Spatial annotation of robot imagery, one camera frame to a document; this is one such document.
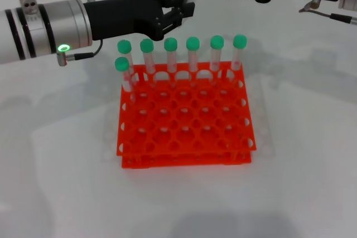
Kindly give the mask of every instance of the test tube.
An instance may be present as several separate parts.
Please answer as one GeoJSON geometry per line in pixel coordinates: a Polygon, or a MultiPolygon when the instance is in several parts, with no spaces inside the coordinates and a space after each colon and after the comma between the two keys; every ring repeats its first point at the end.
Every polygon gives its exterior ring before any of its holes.
{"type": "Polygon", "coordinates": [[[167,51],[167,71],[174,73],[177,71],[177,40],[173,37],[166,39],[164,48],[167,51]]]}
{"type": "Polygon", "coordinates": [[[211,38],[211,63],[210,70],[217,72],[219,70],[219,62],[221,60],[221,52],[224,46],[223,36],[214,36],[211,38]]]}
{"type": "Polygon", "coordinates": [[[200,40],[197,37],[192,36],[187,39],[186,47],[189,51],[189,71],[197,72],[199,62],[199,57],[197,53],[200,48],[200,40]]]}
{"type": "Polygon", "coordinates": [[[128,40],[121,40],[118,42],[118,51],[128,59],[130,65],[130,74],[134,74],[132,45],[128,40]]]}
{"type": "Polygon", "coordinates": [[[155,73],[155,62],[154,62],[154,43],[151,39],[144,39],[140,42],[140,49],[144,55],[144,61],[146,65],[146,71],[148,74],[155,73]]]}
{"type": "Polygon", "coordinates": [[[115,68],[122,74],[122,86],[126,92],[133,91],[133,82],[130,74],[130,64],[127,58],[119,57],[115,60],[115,68]]]}
{"type": "Polygon", "coordinates": [[[248,40],[246,36],[237,35],[233,40],[233,58],[231,69],[233,71],[238,71],[242,65],[241,56],[243,49],[247,46],[248,40]]]}

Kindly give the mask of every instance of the rack hole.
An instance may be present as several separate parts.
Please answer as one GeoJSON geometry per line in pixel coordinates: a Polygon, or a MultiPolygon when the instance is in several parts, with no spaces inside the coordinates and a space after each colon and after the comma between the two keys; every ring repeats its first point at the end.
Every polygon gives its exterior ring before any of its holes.
{"type": "Polygon", "coordinates": [[[199,112],[199,117],[203,120],[213,120],[215,118],[215,111],[210,107],[202,107],[199,112]]]}
{"type": "Polygon", "coordinates": [[[170,76],[167,72],[157,72],[154,75],[154,81],[167,81],[170,80],[170,76]]]}
{"type": "Polygon", "coordinates": [[[210,100],[214,97],[211,89],[202,89],[199,91],[197,97],[201,100],[210,100]]]}
{"type": "Polygon", "coordinates": [[[190,127],[182,127],[177,133],[177,139],[183,143],[192,142],[194,138],[195,133],[190,127]]]}
{"type": "Polygon", "coordinates": [[[246,148],[251,148],[253,147],[254,143],[251,139],[243,139],[242,145],[245,146],[246,148]]]}
{"type": "Polygon", "coordinates": [[[146,140],[146,130],[143,128],[139,128],[136,133],[135,136],[131,139],[131,143],[134,145],[140,145],[143,144],[146,140]]]}
{"type": "Polygon", "coordinates": [[[139,82],[139,74],[136,72],[133,76],[132,76],[132,82],[134,84],[136,84],[137,82],[139,82]]]}
{"type": "Polygon", "coordinates": [[[191,109],[183,107],[181,108],[179,111],[177,111],[176,113],[176,118],[181,121],[181,122],[189,122],[191,121],[192,117],[193,117],[193,113],[191,111],[191,109]]]}
{"type": "Polygon", "coordinates": [[[218,139],[219,135],[216,128],[207,125],[203,127],[201,137],[205,142],[213,143],[218,139]]]}
{"type": "Polygon", "coordinates": [[[228,139],[236,140],[237,131],[238,129],[235,125],[227,125],[224,129],[224,134],[228,139]]]}
{"type": "Polygon", "coordinates": [[[231,119],[231,118],[234,117],[234,115],[235,115],[234,106],[231,106],[231,107],[224,106],[224,107],[222,107],[222,116],[224,116],[224,118],[231,119]]]}
{"type": "Polygon", "coordinates": [[[213,79],[213,75],[209,70],[201,70],[201,71],[197,72],[196,78],[197,79],[209,79],[209,80],[212,80],[213,79]]]}
{"type": "Polygon", "coordinates": [[[176,80],[183,80],[183,79],[190,80],[191,79],[191,75],[187,71],[179,71],[179,72],[176,73],[175,79],[176,80]]]}
{"type": "Polygon", "coordinates": [[[230,89],[221,89],[220,91],[220,96],[222,99],[229,99],[229,100],[233,100],[235,99],[235,95],[234,92],[230,89]]]}
{"type": "Polygon", "coordinates": [[[230,81],[232,81],[234,79],[234,73],[232,70],[227,70],[227,74],[225,76],[226,78],[228,78],[230,81]]]}
{"type": "Polygon", "coordinates": [[[148,95],[145,92],[140,92],[136,95],[136,103],[145,103],[148,100],[148,95]]]}
{"type": "Polygon", "coordinates": [[[191,93],[188,90],[181,90],[176,93],[176,99],[179,101],[189,101],[191,93]]]}
{"type": "Polygon", "coordinates": [[[241,100],[240,100],[240,105],[241,105],[242,107],[245,107],[246,104],[247,104],[247,101],[246,101],[245,99],[241,99],[241,100]]]}
{"type": "Polygon", "coordinates": [[[166,108],[156,109],[154,112],[154,119],[157,122],[165,123],[170,119],[170,111],[166,108]]]}
{"type": "Polygon", "coordinates": [[[170,99],[170,93],[166,91],[160,91],[154,93],[154,100],[156,102],[164,102],[164,101],[168,101],[169,99],[170,99]]]}
{"type": "Polygon", "coordinates": [[[167,144],[171,139],[170,131],[162,131],[164,129],[159,129],[155,132],[153,140],[159,145],[167,144]]]}

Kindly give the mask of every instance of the white tube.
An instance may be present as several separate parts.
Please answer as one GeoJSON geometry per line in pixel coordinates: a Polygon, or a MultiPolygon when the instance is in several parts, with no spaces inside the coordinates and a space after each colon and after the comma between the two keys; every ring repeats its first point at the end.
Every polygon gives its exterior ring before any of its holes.
{"type": "Polygon", "coordinates": [[[240,60],[241,54],[242,54],[242,50],[239,50],[237,48],[233,49],[233,58],[230,67],[233,71],[238,71],[242,65],[242,61],[240,60]]]}
{"type": "Polygon", "coordinates": [[[198,57],[197,51],[189,50],[189,71],[190,72],[197,72],[199,70],[198,62],[199,62],[199,57],[198,57]]]}
{"type": "Polygon", "coordinates": [[[152,52],[150,53],[143,53],[144,55],[144,62],[146,66],[146,71],[148,74],[155,73],[155,62],[154,62],[154,55],[152,52]]]}
{"type": "Polygon", "coordinates": [[[222,52],[222,50],[215,50],[214,48],[212,48],[211,63],[210,63],[210,70],[212,72],[217,72],[219,70],[219,63],[221,60],[221,52],[222,52]]]}
{"type": "Polygon", "coordinates": [[[176,51],[167,52],[167,71],[170,73],[177,71],[176,51]]]}

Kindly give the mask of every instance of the silver robot arm segment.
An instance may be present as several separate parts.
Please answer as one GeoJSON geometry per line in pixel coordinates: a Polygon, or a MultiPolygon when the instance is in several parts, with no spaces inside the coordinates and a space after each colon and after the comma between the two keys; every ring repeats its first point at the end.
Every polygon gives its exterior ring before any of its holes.
{"type": "Polygon", "coordinates": [[[185,0],[69,0],[38,4],[20,0],[21,6],[0,12],[0,27],[7,39],[0,42],[0,64],[57,54],[60,66],[95,54],[65,51],[92,45],[129,33],[143,33],[153,40],[182,24],[194,14],[194,3],[185,0]],[[163,13],[163,8],[171,11],[163,13]]]}

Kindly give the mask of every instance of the cable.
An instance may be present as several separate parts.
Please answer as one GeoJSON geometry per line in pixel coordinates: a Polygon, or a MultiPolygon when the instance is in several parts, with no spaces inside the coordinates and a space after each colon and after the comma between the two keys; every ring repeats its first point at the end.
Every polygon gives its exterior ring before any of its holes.
{"type": "Polygon", "coordinates": [[[305,9],[301,9],[299,10],[300,13],[303,13],[303,12],[310,12],[310,13],[313,13],[313,14],[317,14],[317,15],[320,15],[320,16],[323,16],[323,17],[327,17],[327,18],[330,18],[330,15],[328,14],[325,14],[325,13],[322,13],[322,12],[319,12],[319,11],[312,11],[312,10],[308,10],[306,11],[305,9]]]}
{"type": "Polygon", "coordinates": [[[88,52],[88,53],[76,53],[76,54],[73,54],[74,60],[78,61],[78,60],[93,58],[99,53],[99,51],[102,49],[102,47],[103,47],[103,40],[100,40],[100,45],[99,45],[97,51],[88,52]]]}
{"type": "Polygon", "coordinates": [[[103,39],[100,40],[100,45],[99,45],[97,51],[94,52],[94,56],[96,56],[99,53],[99,51],[102,49],[102,47],[103,47],[103,39]]]}
{"type": "Polygon", "coordinates": [[[313,14],[316,14],[316,15],[319,15],[319,16],[323,16],[323,17],[335,20],[335,21],[344,22],[344,23],[347,23],[349,25],[352,23],[352,21],[356,20],[356,18],[351,17],[351,16],[340,15],[340,14],[335,14],[335,13],[332,13],[331,15],[328,15],[328,14],[325,14],[325,13],[322,13],[322,12],[319,12],[319,11],[312,11],[311,9],[305,10],[304,8],[299,10],[299,12],[300,13],[304,13],[304,12],[313,13],[313,14]]]}

